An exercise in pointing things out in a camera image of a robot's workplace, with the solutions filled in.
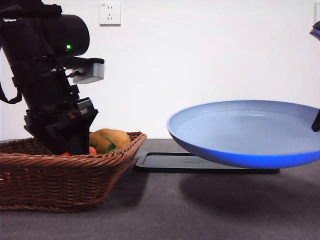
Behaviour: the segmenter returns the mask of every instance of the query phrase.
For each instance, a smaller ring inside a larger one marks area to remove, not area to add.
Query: brown woven basket
[[[147,136],[128,132],[130,144],[99,155],[52,155],[34,138],[0,144],[0,210],[90,211],[131,166]]]

